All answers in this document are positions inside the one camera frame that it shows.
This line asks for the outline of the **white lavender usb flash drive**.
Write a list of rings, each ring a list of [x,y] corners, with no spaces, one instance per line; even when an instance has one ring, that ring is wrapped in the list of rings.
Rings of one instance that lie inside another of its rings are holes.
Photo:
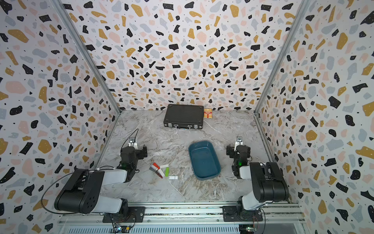
[[[160,174],[161,177],[165,177],[165,174],[162,169],[159,169],[157,172]]]

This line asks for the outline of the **teal plastic storage box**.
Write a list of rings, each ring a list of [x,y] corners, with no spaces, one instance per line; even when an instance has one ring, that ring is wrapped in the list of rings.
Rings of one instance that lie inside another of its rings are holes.
[[[213,179],[220,174],[221,165],[210,141],[194,142],[188,151],[193,172],[198,180]]]

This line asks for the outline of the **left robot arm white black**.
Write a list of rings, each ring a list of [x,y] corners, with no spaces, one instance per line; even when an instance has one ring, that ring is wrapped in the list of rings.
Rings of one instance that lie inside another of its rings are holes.
[[[70,213],[107,213],[127,217],[127,200],[102,196],[101,187],[130,182],[137,172],[138,161],[148,156],[148,149],[146,146],[141,149],[126,146],[121,149],[120,156],[121,161],[114,169],[75,170],[58,194],[54,208]]]

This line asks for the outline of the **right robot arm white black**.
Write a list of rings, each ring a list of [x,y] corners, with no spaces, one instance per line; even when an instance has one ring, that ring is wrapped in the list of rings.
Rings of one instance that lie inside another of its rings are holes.
[[[256,211],[265,205],[288,200],[288,186],[277,163],[250,161],[250,147],[239,143],[228,145],[226,152],[233,159],[233,175],[237,179],[249,180],[252,184],[252,191],[237,201],[236,214]]]

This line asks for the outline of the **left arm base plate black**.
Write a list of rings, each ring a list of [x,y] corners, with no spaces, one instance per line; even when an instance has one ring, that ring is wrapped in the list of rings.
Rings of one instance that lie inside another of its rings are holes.
[[[130,206],[119,213],[107,213],[104,215],[103,223],[142,223],[144,219],[145,206]]]

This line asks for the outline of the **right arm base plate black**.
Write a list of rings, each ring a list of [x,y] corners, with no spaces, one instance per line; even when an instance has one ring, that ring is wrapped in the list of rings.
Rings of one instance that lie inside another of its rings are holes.
[[[247,211],[237,206],[223,206],[224,222],[239,222],[239,221],[263,221],[262,212],[258,210]]]

